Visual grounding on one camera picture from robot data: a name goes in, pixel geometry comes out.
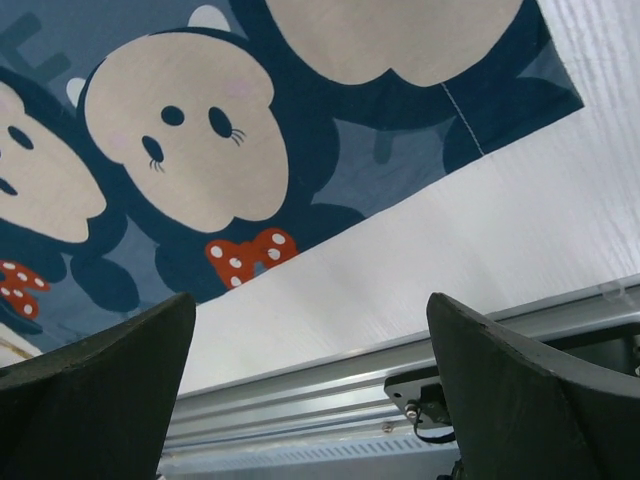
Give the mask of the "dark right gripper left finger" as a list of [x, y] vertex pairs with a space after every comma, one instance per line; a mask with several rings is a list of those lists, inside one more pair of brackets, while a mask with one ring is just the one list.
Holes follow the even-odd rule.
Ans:
[[155, 478], [195, 319], [181, 293], [2, 368], [2, 478]]

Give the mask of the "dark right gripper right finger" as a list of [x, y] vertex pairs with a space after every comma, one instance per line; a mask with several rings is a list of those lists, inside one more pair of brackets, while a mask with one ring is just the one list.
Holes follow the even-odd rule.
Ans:
[[470, 479], [636, 479], [639, 380], [520, 335], [443, 294], [426, 316]]

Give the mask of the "blue cartoon mouse placemat cloth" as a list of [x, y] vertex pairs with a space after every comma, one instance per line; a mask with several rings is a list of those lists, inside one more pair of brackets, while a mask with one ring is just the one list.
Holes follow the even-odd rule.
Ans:
[[210, 301], [582, 107], [535, 1], [5, 1], [1, 323]]

